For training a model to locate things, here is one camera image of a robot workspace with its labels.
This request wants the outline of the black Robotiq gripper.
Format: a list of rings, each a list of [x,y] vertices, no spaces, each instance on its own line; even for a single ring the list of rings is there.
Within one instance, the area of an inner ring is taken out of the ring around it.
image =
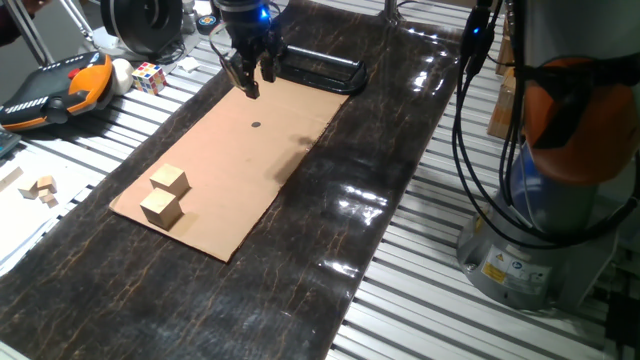
[[[274,83],[284,49],[279,8],[268,0],[215,0],[214,4],[237,50],[230,59],[234,84],[250,99],[257,99],[256,63],[260,60],[263,80]]]

